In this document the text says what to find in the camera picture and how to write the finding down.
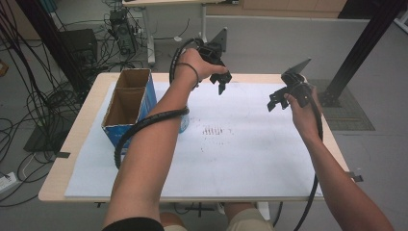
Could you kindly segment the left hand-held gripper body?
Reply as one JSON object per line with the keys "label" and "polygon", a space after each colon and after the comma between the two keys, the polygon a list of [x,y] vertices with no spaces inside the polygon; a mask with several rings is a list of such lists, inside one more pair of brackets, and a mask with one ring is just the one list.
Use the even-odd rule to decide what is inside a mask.
{"label": "left hand-held gripper body", "polygon": [[[226,51],[227,28],[223,28],[212,40],[204,42],[202,39],[198,42],[197,50],[201,58],[210,64],[222,65],[222,54]],[[218,78],[217,82],[229,83],[232,76],[229,72],[222,74],[213,74]]]}

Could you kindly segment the blue cardboard box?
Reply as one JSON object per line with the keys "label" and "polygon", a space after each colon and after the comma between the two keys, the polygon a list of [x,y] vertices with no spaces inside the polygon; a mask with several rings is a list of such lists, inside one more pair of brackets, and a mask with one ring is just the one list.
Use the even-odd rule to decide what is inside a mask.
{"label": "blue cardboard box", "polygon": [[151,70],[123,70],[102,121],[102,129],[114,146],[137,122],[146,118],[157,104]]}

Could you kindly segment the person's right hand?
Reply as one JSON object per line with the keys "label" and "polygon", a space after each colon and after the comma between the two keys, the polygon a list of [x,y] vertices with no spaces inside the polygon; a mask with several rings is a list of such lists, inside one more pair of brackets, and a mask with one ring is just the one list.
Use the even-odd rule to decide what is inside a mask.
{"label": "person's right hand", "polygon": [[293,124],[304,141],[319,141],[319,129],[312,103],[301,107],[291,94],[285,94],[293,112]]}

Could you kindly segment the black wrist band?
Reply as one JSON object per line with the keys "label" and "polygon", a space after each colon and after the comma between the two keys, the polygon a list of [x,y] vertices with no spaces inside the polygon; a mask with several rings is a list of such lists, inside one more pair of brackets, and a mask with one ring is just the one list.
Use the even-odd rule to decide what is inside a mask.
{"label": "black wrist band", "polygon": [[195,84],[194,84],[194,86],[192,87],[191,90],[194,90],[194,89],[198,88],[199,83],[200,83],[200,79],[199,79],[199,75],[198,75],[197,70],[191,64],[188,64],[188,63],[178,63],[176,66],[188,66],[193,71],[193,73],[195,75]]}

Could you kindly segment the dark grey floor mat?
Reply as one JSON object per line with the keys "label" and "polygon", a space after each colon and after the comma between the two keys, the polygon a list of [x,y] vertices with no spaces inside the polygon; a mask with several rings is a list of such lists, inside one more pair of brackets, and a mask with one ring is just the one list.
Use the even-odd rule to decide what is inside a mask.
{"label": "dark grey floor mat", "polygon": [[338,100],[331,106],[324,106],[323,115],[332,131],[374,131],[370,119],[348,88],[345,88]]}

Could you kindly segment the white table mat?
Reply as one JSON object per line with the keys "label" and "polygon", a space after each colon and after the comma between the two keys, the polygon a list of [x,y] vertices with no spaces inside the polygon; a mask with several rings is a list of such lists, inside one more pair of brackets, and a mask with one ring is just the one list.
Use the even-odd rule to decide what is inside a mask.
{"label": "white table mat", "polygon": [[277,84],[203,83],[189,98],[190,124],[178,137],[164,201],[278,197],[305,199],[314,169],[290,109],[268,110]]}

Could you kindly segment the person's right leg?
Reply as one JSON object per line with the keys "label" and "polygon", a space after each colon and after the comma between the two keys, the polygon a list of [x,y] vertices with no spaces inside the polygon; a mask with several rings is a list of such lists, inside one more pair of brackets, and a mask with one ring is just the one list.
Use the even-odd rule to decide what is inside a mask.
{"label": "person's right leg", "polygon": [[235,215],[244,210],[255,209],[255,205],[251,202],[225,202],[223,207],[228,221],[231,221]]}

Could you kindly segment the person's leg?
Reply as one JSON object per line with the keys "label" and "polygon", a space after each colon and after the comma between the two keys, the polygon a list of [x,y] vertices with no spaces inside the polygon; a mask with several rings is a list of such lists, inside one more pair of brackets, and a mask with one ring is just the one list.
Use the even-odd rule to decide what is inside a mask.
{"label": "person's leg", "polygon": [[228,221],[231,221],[235,215],[244,210],[255,209],[255,205],[251,202],[225,202],[223,207]]}
{"label": "person's leg", "polygon": [[170,212],[160,213],[160,220],[163,227],[171,225],[185,226],[184,222],[177,215]]}

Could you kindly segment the black box on floor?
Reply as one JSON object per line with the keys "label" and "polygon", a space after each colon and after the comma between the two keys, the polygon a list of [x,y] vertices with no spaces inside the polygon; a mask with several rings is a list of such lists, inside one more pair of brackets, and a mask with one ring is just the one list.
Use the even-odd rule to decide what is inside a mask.
{"label": "black box on floor", "polygon": [[97,59],[97,40],[92,29],[60,32],[68,51],[79,64],[94,64]]}

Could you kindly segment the light wooden table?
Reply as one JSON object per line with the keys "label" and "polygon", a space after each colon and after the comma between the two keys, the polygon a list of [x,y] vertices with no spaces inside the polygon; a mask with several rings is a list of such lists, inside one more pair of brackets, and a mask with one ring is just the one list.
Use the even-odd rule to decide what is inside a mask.
{"label": "light wooden table", "polygon": [[[62,152],[70,152],[70,156],[67,159],[57,158],[39,191],[40,200],[44,202],[106,202],[109,200],[117,169],[114,163],[114,147],[102,130],[102,120],[118,77],[116,73],[103,73],[97,77],[62,147]],[[277,74],[236,73],[232,83],[277,84],[280,88],[283,86]],[[271,200],[204,199],[165,202],[304,201],[307,197],[305,199],[278,197]]]}

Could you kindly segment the person's left leg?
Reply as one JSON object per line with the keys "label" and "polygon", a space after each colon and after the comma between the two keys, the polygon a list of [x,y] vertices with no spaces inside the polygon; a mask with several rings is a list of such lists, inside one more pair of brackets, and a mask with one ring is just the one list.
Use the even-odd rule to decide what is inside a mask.
{"label": "person's left leg", "polygon": [[177,215],[170,212],[160,213],[160,220],[163,227],[171,225],[185,226],[184,222]]}

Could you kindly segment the black shirt sleeve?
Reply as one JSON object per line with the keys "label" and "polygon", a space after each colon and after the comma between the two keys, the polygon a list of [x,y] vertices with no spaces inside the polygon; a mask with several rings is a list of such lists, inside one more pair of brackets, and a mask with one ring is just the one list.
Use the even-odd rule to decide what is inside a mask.
{"label": "black shirt sleeve", "polygon": [[102,231],[165,231],[165,229],[152,218],[125,218],[107,225]]}

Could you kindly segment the white power strip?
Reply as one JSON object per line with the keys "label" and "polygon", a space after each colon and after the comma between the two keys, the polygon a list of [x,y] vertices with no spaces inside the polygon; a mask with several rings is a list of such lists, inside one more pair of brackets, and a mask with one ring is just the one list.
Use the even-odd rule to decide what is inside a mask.
{"label": "white power strip", "polygon": [[6,190],[17,184],[17,178],[13,172],[5,174],[0,178],[0,193],[4,193]]}

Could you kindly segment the black metal frame post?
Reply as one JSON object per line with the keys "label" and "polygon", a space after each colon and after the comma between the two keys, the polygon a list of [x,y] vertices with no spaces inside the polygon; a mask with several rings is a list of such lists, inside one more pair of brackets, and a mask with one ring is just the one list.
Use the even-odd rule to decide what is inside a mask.
{"label": "black metal frame post", "polygon": [[407,3],[408,0],[385,0],[379,7],[330,84],[319,94],[319,101],[323,107],[338,107],[340,105],[339,98],[347,84]]}

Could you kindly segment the dark flat base plate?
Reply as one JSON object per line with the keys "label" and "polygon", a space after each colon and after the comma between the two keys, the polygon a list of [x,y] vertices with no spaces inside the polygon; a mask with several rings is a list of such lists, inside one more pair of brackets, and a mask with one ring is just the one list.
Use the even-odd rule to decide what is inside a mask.
{"label": "dark flat base plate", "polygon": [[59,152],[73,125],[73,115],[48,115],[36,122],[36,127],[24,145],[27,152]]}

